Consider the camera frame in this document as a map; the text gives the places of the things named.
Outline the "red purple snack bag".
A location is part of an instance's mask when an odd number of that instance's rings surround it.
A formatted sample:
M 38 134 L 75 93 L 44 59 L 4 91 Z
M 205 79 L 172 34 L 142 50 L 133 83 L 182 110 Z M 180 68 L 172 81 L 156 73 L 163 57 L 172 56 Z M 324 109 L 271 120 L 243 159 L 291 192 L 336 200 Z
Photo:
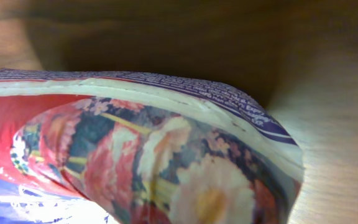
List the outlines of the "red purple snack bag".
M 0 223 L 286 223 L 302 157 L 224 83 L 0 70 Z

